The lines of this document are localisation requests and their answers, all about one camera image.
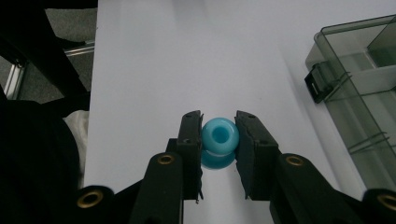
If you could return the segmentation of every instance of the blue cylindrical object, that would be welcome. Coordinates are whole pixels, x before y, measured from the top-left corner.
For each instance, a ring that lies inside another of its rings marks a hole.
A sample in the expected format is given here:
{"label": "blue cylindrical object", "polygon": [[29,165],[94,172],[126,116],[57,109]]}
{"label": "blue cylindrical object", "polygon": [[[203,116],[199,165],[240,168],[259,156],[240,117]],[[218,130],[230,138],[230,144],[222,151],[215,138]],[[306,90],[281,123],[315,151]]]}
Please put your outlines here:
{"label": "blue cylindrical object", "polygon": [[239,132],[228,119],[212,119],[202,129],[202,142],[202,165],[209,169],[221,169],[235,159],[234,151],[239,143]]}

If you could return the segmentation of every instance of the hole in blue object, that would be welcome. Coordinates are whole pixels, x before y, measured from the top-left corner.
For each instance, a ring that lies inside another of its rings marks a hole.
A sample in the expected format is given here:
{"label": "hole in blue object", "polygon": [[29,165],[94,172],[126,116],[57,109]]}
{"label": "hole in blue object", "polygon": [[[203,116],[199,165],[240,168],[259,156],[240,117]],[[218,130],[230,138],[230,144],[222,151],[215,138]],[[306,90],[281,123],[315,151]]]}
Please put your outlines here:
{"label": "hole in blue object", "polygon": [[230,138],[230,134],[227,129],[218,127],[213,130],[212,137],[217,143],[225,143]]}

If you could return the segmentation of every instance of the table surface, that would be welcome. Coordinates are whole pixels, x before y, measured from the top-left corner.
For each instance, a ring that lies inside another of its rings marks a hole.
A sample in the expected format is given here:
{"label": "table surface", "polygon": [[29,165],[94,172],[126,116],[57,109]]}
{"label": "table surface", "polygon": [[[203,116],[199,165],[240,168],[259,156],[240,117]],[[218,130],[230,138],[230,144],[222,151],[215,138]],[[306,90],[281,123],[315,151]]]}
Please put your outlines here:
{"label": "table surface", "polygon": [[[322,27],[395,13],[394,0],[100,0],[85,186],[118,192],[193,110],[204,123],[256,115],[282,152],[311,160],[359,198],[364,186],[326,107],[304,84],[304,60]],[[271,223],[267,202],[244,199],[234,164],[204,170],[185,223]]]}

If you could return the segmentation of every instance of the black pants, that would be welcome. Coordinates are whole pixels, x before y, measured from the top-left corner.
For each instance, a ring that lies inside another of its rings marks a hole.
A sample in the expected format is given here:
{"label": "black pants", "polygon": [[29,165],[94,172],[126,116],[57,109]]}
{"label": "black pants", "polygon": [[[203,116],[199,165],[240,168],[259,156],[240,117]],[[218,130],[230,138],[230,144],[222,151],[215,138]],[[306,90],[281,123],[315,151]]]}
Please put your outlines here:
{"label": "black pants", "polygon": [[97,0],[4,0],[0,4],[0,55],[9,61],[28,59],[64,96],[86,92],[44,8],[97,7]]}

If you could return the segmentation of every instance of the blue object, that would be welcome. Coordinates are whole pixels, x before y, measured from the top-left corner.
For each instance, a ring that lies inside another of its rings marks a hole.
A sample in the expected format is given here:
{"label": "blue object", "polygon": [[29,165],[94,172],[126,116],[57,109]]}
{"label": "blue object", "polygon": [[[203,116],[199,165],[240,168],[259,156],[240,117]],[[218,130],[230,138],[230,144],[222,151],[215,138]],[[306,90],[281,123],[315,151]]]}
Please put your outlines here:
{"label": "blue object", "polygon": [[208,169],[222,169],[235,159],[239,143],[239,132],[232,121],[223,118],[212,119],[202,129],[201,163]]}
{"label": "blue object", "polygon": [[229,119],[216,118],[207,122],[202,129],[204,150],[225,156],[232,153],[239,143],[239,132]]}
{"label": "blue object", "polygon": [[235,153],[230,153],[226,156],[215,156],[210,154],[207,150],[202,150],[201,164],[211,170],[219,170],[229,166],[235,160]]}

